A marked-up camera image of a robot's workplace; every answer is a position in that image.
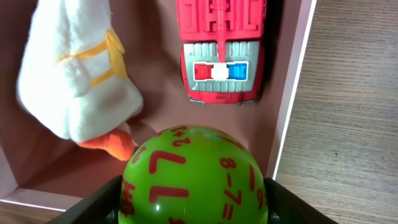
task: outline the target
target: blue light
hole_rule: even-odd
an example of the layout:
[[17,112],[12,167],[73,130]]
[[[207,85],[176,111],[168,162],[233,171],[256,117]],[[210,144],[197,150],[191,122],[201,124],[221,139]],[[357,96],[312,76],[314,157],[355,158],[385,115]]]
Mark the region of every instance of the blue light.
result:
[[245,80],[248,66],[245,63],[227,64],[229,68],[228,79]]

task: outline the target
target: yellow ribbon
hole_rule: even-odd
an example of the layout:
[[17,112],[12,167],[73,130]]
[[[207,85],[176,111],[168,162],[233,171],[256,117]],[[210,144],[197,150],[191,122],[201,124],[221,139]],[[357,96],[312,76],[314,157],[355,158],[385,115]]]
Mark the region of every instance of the yellow ribbon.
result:
[[118,35],[116,35],[113,28],[110,28],[106,35],[104,42],[100,43],[99,45],[93,47],[92,49],[86,50],[84,52],[80,52],[75,55],[69,55],[61,60],[65,60],[69,57],[77,57],[77,58],[90,58],[99,53],[108,50],[109,58],[111,61],[111,69],[105,72],[102,76],[95,78],[91,81],[91,86],[95,86],[108,78],[112,75],[117,75],[119,78],[127,78],[127,71],[126,66],[123,60],[124,48],[122,43],[119,40]]

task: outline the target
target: black object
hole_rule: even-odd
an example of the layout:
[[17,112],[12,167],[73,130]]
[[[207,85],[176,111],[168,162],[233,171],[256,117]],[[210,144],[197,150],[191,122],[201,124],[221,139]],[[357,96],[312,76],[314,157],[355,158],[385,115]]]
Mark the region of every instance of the black object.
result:
[[[121,183],[122,176],[119,175],[48,223],[118,224]],[[276,181],[264,179],[264,183],[268,199],[268,224],[337,224]]]

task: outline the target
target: orange plush foot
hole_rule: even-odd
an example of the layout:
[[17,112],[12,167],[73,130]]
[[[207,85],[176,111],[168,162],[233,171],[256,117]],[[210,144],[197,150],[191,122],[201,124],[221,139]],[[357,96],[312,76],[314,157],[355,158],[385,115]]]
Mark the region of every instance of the orange plush foot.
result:
[[120,129],[114,129],[103,136],[86,142],[77,142],[77,144],[88,149],[104,149],[121,161],[129,160],[134,153],[130,134]]

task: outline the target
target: stuffed duck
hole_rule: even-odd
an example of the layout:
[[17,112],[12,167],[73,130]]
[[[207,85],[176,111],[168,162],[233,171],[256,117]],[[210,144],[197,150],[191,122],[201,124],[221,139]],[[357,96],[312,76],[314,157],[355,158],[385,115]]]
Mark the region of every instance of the stuffed duck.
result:
[[21,106],[79,146],[128,160],[126,120],[142,95],[127,76],[109,0],[39,0],[17,81]]

